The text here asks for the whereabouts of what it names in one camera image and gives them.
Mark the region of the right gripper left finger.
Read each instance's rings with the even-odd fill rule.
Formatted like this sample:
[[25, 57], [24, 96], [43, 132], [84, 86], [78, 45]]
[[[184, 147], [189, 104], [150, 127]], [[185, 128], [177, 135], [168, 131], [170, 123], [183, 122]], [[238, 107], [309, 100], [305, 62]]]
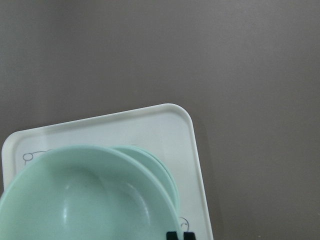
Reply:
[[166, 233], [167, 240], [179, 240], [178, 233], [176, 231], [168, 231]]

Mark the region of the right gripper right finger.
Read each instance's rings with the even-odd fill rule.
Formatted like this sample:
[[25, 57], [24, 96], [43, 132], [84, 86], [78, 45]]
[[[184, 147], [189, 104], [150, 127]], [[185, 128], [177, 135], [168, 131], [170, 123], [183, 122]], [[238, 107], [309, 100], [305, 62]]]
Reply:
[[183, 233], [183, 240], [195, 240], [195, 233], [190, 231], [185, 231]]

